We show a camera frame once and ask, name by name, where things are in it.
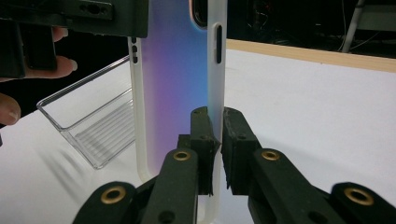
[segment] white tabletop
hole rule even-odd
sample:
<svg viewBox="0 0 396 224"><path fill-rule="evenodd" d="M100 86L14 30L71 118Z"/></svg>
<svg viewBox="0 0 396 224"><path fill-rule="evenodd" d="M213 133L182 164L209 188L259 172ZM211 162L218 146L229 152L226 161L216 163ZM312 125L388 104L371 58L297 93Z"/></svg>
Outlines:
<svg viewBox="0 0 396 224"><path fill-rule="evenodd" d="M362 184L396 204L396 74L227 50L225 104L316 187ZM101 185L139 186L134 145L95 171L38 111L1 130L0 222L71 223ZM217 223L252 223L221 178Z"/></svg>

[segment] cable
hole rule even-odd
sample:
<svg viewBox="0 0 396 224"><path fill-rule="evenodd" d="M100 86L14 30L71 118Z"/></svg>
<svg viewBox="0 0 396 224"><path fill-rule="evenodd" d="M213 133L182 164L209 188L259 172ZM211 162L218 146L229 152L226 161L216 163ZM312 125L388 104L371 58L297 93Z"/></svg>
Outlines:
<svg viewBox="0 0 396 224"><path fill-rule="evenodd" d="M352 47L352 48L350 48L350 49L355 49L355 48L357 48L357 47L359 47L359 46L361 46L361 45L363 45L363 44L369 42L370 40L372 40L372 39L373 39L376 35L378 35L379 33L381 33L381 32L380 32L380 31L376 32L375 35L373 35L372 37L368 38L367 40L364 40L363 42L359 43L359 45L354 46L354 47Z"/></svg>
<svg viewBox="0 0 396 224"><path fill-rule="evenodd" d="M346 22L346 13L344 10L344 0L341 0L341 7L343 9L343 19L344 19L344 39L343 42L341 43L340 48L337 51L340 51L341 48L344 46L344 44L346 43L346 39L347 39L347 22Z"/></svg>

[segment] black device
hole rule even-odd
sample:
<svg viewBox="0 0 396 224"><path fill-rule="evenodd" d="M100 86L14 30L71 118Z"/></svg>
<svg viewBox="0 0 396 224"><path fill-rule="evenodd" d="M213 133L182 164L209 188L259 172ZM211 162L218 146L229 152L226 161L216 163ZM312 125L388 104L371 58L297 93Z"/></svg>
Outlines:
<svg viewBox="0 0 396 224"><path fill-rule="evenodd" d="M0 77L55 70L53 26L97 35L146 37L149 0L2 0Z"/></svg>

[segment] iridescent phone back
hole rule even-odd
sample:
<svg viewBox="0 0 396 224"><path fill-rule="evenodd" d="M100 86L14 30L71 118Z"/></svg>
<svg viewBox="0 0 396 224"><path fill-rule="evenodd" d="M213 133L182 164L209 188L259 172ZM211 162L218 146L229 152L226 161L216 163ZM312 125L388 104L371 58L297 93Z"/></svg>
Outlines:
<svg viewBox="0 0 396 224"><path fill-rule="evenodd" d="M190 133L193 109L207 106L214 134L221 137L227 1L207 2L206 27L195 22L193 4L193 0L150 0L148 37L129 41L142 181L157 175L166 153L177 148L178 136ZM200 198L198 206L203 222L216 216L219 156L217 163L215 197Z"/></svg>

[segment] brass screw insert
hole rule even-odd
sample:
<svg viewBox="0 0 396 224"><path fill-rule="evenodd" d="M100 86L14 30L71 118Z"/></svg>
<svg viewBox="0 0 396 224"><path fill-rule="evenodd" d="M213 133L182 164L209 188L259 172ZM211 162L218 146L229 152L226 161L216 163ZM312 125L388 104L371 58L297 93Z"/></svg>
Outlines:
<svg viewBox="0 0 396 224"><path fill-rule="evenodd" d="M366 206L373 205L374 203L373 196L371 196L369 193L362 189L347 188L344 189L344 193L348 197L348 199L354 203Z"/></svg>
<svg viewBox="0 0 396 224"><path fill-rule="evenodd" d="M270 151L270 150L264 151L262 153L262 157L265 158L268 161L277 161L280 158L280 156L279 156L279 154L277 152Z"/></svg>
<svg viewBox="0 0 396 224"><path fill-rule="evenodd" d="M105 204L113 204L121 201L125 195L125 188L122 186L116 186L105 190L102 194L101 201Z"/></svg>
<svg viewBox="0 0 396 224"><path fill-rule="evenodd" d="M174 159L177 161L187 161L191 157L191 154L187 151L178 151L174 154Z"/></svg>

